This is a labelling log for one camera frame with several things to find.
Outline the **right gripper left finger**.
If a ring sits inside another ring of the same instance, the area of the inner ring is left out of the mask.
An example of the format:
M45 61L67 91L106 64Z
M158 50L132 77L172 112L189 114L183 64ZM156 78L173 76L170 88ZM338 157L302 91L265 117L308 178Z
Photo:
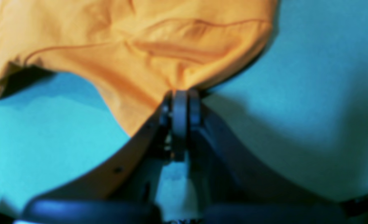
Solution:
M164 162L185 159L187 91L168 91L140 130L113 156L26 205L23 224L161 224L153 203Z

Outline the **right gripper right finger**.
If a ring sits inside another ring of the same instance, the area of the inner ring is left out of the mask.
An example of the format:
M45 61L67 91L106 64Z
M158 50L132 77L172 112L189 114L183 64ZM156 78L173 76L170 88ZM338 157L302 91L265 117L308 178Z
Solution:
M206 224L345 224L335 203L274 172L231 131L196 90L188 91L188 146L199 171Z

